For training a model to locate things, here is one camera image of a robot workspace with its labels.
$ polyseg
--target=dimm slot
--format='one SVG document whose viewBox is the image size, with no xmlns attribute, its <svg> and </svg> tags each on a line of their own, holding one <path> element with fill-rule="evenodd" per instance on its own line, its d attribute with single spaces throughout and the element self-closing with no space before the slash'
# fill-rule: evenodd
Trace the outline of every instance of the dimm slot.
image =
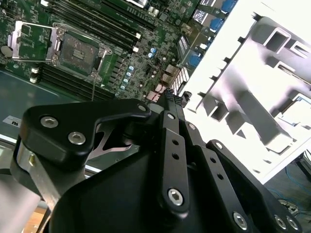
<svg viewBox="0 0 311 233">
<path fill-rule="evenodd" d="M 43 83 L 64 90 L 67 93 L 77 96 L 83 100 L 91 100 L 93 84 L 72 75 L 44 64 L 40 69 L 40 78 Z M 108 100 L 114 97 L 113 93 L 95 87 L 94 100 Z"/>
</svg>

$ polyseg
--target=green circuit board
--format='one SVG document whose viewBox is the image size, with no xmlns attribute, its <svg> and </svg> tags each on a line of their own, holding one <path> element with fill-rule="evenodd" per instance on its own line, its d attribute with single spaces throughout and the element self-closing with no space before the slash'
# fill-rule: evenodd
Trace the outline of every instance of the green circuit board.
<svg viewBox="0 0 311 233">
<path fill-rule="evenodd" d="M 44 2 L 2 1 L 0 47 L 8 45 L 16 22 L 25 22 L 17 53 L 0 56 L 2 69 L 26 80 L 34 77 L 37 85 L 78 100 L 90 100 L 94 93 L 95 100 L 103 96 L 145 100 L 159 83 L 169 85 L 162 77 L 168 66 L 178 68 L 179 26 L 190 20 L 199 0 L 150 1 L 158 9 L 156 16 L 123 0 Z M 66 28 L 60 51 L 55 52 L 57 61 L 47 61 L 54 46 L 53 28 L 59 25 Z M 101 48 L 104 57 L 98 53 Z"/>
</svg>

